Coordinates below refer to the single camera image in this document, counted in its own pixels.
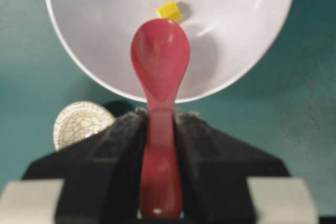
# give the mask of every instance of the black felt surface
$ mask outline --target black felt surface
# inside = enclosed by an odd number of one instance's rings
[[[23,179],[63,178],[56,224],[111,223],[136,216],[146,115],[33,162]]]
[[[282,161],[209,127],[175,114],[185,214],[204,223],[254,223],[249,176],[289,176]]]

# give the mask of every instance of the bowl rim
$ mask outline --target bowl rim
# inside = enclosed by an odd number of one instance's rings
[[[249,65],[245,66],[245,68],[243,68],[240,72],[238,72],[237,74],[235,74],[233,77],[231,77],[229,80],[223,82],[222,84],[218,85],[217,87],[210,89],[208,91],[205,91],[199,95],[195,95],[193,97],[190,98],[183,98],[183,99],[176,99],[175,103],[184,103],[184,102],[191,102],[191,101],[195,101],[204,97],[207,97],[211,94],[214,94],[220,90],[223,90],[227,87],[229,87],[231,84],[233,84],[234,82],[236,82],[237,80],[239,80],[241,77],[243,77],[249,70],[251,70],[260,60],[261,58],[265,55],[265,53],[268,51],[268,49],[271,47],[271,45],[274,43],[274,41],[276,40],[276,38],[278,37],[279,33],[281,32],[285,21],[288,17],[289,11],[291,9],[292,6],[292,2],[293,0],[289,0],[288,2],[288,6],[286,11],[284,12],[284,15],[281,18],[281,23],[280,26],[278,28],[278,30],[276,31],[274,38],[272,38],[270,40],[270,42],[268,43],[268,45],[265,47],[265,49],[263,50],[263,52],[256,58],[256,60],[252,63],[250,63]],[[99,85],[103,86],[104,88],[106,88],[107,90],[110,90],[118,95],[121,95],[122,97],[126,97],[129,98],[131,100],[135,100],[135,101],[139,101],[139,102],[146,102],[146,98],[142,98],[142,97],[138,97],[136,95],[132,95],[129,94],[127,92],[124,92],[122,90],[119,90],[117,88],[112,87],[111,85],[107,84],[106,82],[100,80],[98,77],[95,76],[95,74],[93,74],[86,66],[84,66],[80,60],[76,57],[76,55],[74,54],[74,52],[72,52],[72,50],[70,49],[69,45],[67,44],[66,40],[64,39],[60,29],[58,28],[58,24],[56,22],[56,18],[54,15],[54,11],[53,11],[53,7],[51,4],[51,0],[46,0],[46,5],[47,5],[47,9],[48,9],[48,13],[49,13],[49,17],[52,23],[52,26],[56,32],[56,35],[58,37],[58,39],[60,40],[62,46],[65,48],[65,51],[67,52],[67,54],[71,57],[71,59],[75,62],[75,64],[85,73],[87,74],[93,81],[95,81],[96,83],[98,83]]]

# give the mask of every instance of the white bowl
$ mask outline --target white bowl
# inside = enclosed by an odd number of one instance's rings
[[[56,33],[93,80],[145,101],[132,69],[130,43],[138,27],[169,0],[47,0]],[[177,102],[213,94],[243,76],[279,33],[291,0],[174,0],[191,44]]]

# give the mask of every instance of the green background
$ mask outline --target green background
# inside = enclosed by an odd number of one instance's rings
[[[336,214],[335,46],[336,0],[293,0],[278,39],[251,72],[179,105],[281,157],[306,179],[321,215]],[[141,105],[79,70],[55,35],[45,0],[0,0],[0,191],[54,150],[54,120],[79,100]]]

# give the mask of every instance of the yellow object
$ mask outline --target yellow object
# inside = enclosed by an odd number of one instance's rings
[[[178,21],[179,19],[181,19],[179,7],[174,1],[170,1],[159,6],[156,9],[156,13],[160,18],[167,18],[173,21]]]

